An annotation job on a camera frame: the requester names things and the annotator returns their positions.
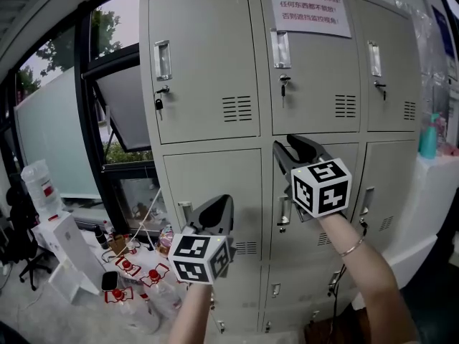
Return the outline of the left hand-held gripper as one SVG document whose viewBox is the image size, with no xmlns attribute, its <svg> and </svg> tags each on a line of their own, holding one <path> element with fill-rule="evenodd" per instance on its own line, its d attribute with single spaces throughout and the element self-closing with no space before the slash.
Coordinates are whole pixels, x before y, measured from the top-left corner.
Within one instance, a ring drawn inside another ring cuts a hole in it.
<svg viewBox="0 0 459 344">
<path fill-rule="evenodd" d="M 216 196 L 193 210 L 169 250 L 168 260 L 178 281 L 213 285 L 226 277 L 236 252 L 230 236 L 233 227 L 234 200 L 230 195 Z"/>
</svg>

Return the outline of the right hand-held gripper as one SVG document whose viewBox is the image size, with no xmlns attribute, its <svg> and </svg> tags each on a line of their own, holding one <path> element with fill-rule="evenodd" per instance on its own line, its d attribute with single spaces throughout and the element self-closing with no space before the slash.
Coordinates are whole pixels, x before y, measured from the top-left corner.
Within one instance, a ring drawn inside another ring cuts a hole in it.
<svg viewBox="0 0 459 344">
<path fill-rule="evenodd" d="M 273 155 L 300 210 L 320 218 L 347 209 L 352 175 L 344 162 L 331 159 L 320 143 L 303 136 L 288 134 L 286 139 L 298 157 L 294 159 L 278 141 L 273 142 Z M 297 168 L 298 162 L 315 164 Z"/>
</svg>

